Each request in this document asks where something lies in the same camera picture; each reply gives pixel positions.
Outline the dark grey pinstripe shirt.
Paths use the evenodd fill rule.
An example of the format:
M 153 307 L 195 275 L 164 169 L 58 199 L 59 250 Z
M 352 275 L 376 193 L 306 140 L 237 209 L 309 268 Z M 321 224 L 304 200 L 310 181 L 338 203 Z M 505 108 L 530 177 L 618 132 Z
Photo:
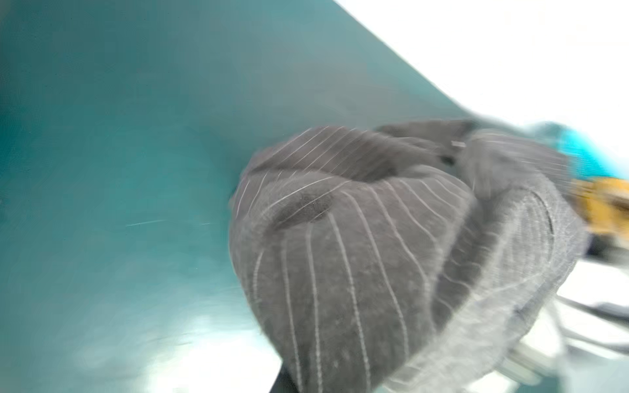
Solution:
M 296 392 L 459 392 L 583 256 L 568 157 L 473 121 L 326 126 L 258 152 L 234 271 Z

